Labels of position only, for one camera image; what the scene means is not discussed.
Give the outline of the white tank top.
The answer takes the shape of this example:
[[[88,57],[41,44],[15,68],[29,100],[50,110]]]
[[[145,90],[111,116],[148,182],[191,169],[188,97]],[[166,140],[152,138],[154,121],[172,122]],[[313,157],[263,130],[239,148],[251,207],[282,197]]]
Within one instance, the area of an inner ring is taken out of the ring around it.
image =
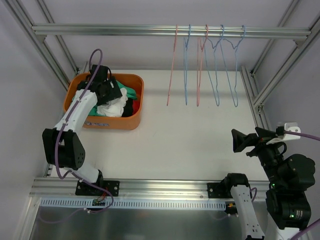
[[[96,113],[102,117],[121,117],[124,112],[124,107],[128,100],[127,89],[120,89],[122,96],[112,100],[111,103],[97,106]]]

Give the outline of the green tank top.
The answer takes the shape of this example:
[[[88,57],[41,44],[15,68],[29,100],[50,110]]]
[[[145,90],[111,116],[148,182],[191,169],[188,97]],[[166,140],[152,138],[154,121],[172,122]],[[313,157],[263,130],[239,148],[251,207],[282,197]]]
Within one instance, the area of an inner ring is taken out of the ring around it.
[[[137,100],[137,94],[136,91],[133,88],[124,86],[122,83],[120,83],[119,81],[117,81],[117,84],[119,86],[119,88],[125,88],[127,90],[127,98],[131,98],[133,100]],[[88,116],[93,116],[93,117],[102,117],[97,115],[97,105],[95,105],[91,111],[89,112]]]

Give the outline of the black tank top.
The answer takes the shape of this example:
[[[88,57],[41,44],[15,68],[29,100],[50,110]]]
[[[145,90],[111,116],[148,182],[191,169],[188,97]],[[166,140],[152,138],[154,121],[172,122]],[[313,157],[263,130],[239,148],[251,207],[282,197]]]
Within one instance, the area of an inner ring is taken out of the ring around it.
[[[128,98],[128,100],[126,101],[125,106],[123,107],[123,118],[131,117],[133,115],[133,101],[134,100],[132,98]]]

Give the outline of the red tank top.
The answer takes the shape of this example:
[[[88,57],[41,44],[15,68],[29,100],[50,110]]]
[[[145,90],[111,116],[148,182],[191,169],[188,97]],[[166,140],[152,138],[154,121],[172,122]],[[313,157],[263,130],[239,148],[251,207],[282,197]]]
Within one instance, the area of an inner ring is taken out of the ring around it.
[[[138,112],[139,108],[140,108],[140,101],[133,100],[132,101],[132,109],[133,109],[132,114],[135,115]]]

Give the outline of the blue wire hanger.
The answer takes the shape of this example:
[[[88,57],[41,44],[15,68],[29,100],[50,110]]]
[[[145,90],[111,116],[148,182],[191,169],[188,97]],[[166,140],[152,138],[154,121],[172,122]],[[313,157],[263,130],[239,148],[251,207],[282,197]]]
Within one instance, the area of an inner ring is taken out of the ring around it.
[[[188,48],[191,36],[191,25],[188,26],[187,37],[183,38],[183,81],[185,105],[188,105]]]
[[[243,34],[241,35],[241,38],[237,42],[237,44],[234,45],[229,39],[224,37],[224,33],[225,33],[224,25],[221,24],[220,26],[222,28],[221,40],[227,41],[231,45],[232,49],[234,50],[235,77],[234,77],[234,87],[232,89],[231,80],[230,80],[230,77],[229,77],[229,74],[228,74],[228,68],[227,68],[227,64],[226,64],[226,61],[225,61],[225,56],[224,56],[222,43],[221,42],[219,43],[221,55],[222,55],[222,58],[223,58],[224,69],[225,69],[225,73],[226,73],[226,76],[227,76],[227,82],[228,82],[229,90],[230,90],[230,93],[231,93],[232,102],[233,102],[234,107],[237,108],[239,106],[239,97],[238,97],[238,92],[237,92],[237,85],[238,85],[238,74],[237,74],[237,71],[238,71],[238,49],[239,49],[239,45],[242,43],[243,39],[246,36],[247,28],[246,28],[245,25],[241,26],[241,28],[243,29]]]

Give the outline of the blue hanger with green top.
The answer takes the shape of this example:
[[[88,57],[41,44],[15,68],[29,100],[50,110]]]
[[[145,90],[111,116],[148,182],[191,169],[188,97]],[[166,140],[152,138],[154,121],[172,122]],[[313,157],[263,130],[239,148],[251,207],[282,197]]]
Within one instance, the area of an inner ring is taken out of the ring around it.
[[[217,107],[220,106],[220,93],[219,93],[219,80],[218,80],[218,74],[217,74],[216,52],[217,52],[218,44],[221,43],[221,40],[223,39],[224,33],[225,33],[224,25],[221,24],[220,27],[221,27],[222,33],[219,35],[220,37],[219,37],[218,41],[215,44],[213,43],[213,41],[211,39],[209,39],[209,38],[207,39],[211,44],[211,49],[212,49],[212,54],[213,54],[215,83],[213,83],[213,79],[212,79],[211,74],[210,74],[206,48],[204,49],[205,67],[206,67],[208,78],[209,78],[209,81],[210,81],[210,84],[211,84],[214,101],[215,101],[215,104],[216,104]]]

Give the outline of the pink wire hanger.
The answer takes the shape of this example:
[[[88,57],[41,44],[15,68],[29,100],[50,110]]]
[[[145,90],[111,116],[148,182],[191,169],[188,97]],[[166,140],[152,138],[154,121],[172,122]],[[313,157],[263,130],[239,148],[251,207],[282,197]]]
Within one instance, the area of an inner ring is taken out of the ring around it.
[[[175,64],[175,57],[176,57],[177,37],[178,37],[178,25],[176,24],[175,25],[174,42],[173,42],[173,51],[172,51],[172,61],[171,61],[171,69],[170,69],[169,86],[168,86],[167,101],[166,101],[166,106],[167,107],[169,106],[169,103],[170,103],[173,71],[174,71],[174,64]]]

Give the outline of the pink hanger with black top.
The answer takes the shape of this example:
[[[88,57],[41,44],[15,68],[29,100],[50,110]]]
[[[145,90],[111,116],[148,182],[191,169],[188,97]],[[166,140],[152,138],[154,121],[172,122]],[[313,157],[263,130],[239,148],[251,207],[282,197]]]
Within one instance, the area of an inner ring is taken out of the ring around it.
[[[204,40],[202,41],[199,37],[197,39],[197,70],[196,70],[196,106],[200,105],[200,87],[201,87],[201,80],[202,80],[202,65],[203,65],[203,55],[205,44],[208,39],[209,27],[205,25],[205,34]]]

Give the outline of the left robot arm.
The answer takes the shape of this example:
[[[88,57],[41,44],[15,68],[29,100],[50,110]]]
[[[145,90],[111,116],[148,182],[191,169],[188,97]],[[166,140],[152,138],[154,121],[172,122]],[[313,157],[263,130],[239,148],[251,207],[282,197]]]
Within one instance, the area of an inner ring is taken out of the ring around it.
[[[94,107],[121,98],[122,93],[110,68],[96,64],[80,77],[74,91],[62,119],[42,133],[45,157],[55,166],[60,179],[72,174],[87,184],[88,192],[98,196],[104,190],[103,174],[85,162],[86,151],[78,134]]]

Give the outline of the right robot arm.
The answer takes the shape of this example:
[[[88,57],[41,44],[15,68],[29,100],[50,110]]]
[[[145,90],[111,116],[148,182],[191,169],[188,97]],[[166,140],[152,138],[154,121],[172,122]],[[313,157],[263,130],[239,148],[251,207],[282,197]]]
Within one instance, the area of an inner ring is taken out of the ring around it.
[[[252,187],[243,173],[229,173],[221,181],[223,193],[234,200],[240,220],[243,240],[297,240],[319,224],[309,223],[311,207],[306,190],[315,184],[315,162],[302,154],[284,158],[287,141],[305,137],[319,140],[319,137],[301,133],[292,123],[278,126],[275,131],[260,127],[255,133],[244,134],[232,129],[233,152],[240,153],[251,147],[248,157],[257,157],[268,178],[269,189],[265,202],[268,225],[262,231],[251,199]]]

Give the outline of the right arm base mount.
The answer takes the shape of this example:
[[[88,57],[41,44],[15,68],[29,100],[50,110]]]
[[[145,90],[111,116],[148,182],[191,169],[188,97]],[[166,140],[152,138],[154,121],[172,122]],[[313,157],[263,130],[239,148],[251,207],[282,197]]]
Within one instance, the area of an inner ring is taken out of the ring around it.
[[[224,183],[221,182],[208,182],[207,196],[209,199],[232,199],[230,190],[227,189]]]

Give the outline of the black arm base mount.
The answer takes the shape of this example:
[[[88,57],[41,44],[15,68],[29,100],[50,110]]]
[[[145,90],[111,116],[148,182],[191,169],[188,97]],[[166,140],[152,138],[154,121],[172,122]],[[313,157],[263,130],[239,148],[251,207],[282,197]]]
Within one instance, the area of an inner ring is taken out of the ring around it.
[[[103,180],[97,186],[109,191],[113,197],[119,196],[120,182],[117,180]],[[76,196],[101,196],[103,193],[105,192],[79,181],[75,189]]]

